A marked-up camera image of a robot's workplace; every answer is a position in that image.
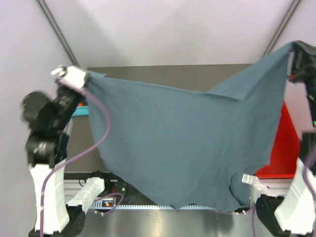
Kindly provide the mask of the slate blue t shirt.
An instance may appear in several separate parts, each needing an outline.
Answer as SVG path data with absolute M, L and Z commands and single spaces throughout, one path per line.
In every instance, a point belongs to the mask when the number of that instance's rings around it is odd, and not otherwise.
M 222 211 L 248 205 L 241 179 L 270 162 L 281 116 L 289 43 L 208 91 L 92 73 L 88 104 L 105 166 L 158 205 Z

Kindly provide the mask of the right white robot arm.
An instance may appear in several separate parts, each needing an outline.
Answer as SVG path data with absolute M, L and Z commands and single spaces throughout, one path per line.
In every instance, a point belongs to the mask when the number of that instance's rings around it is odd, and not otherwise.
M 312 122 L 316 121 L 316 48 L 297 40 L 292 44 L 288 65 L 292 83 L 304 83 Z M 316 132 L 303 132 L 296 172 L 285 197 L 276 195 L 257 177 L 243 175 L 230 183 L 235 195 L 251 186 L 252 216 L 275 237 L 316 235 Z

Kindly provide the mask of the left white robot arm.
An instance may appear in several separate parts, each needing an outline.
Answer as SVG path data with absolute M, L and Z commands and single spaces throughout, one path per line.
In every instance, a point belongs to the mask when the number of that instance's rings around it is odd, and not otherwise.
M 89 207 L 98 195 L 106 196 L 112 190 L 110 181 L 92 177 L 70 201 L 65 201 L 65 166 L 96 149 L 109 134 L 106 130 L 96 144 L 73 158 L 67 158 L 69 136 L 65 128 L 84 96 L 99 107 L 109 122 L 104 105 L 87 90 L 77 92 L 60 85 L 53 100 L 41 91 L 34 91 L 22 102 L 23 119 L 31 129 L 25 149 L 37 205 L 36 223 L 29 232 L 31 237 L 78 236 L 83 230 Z

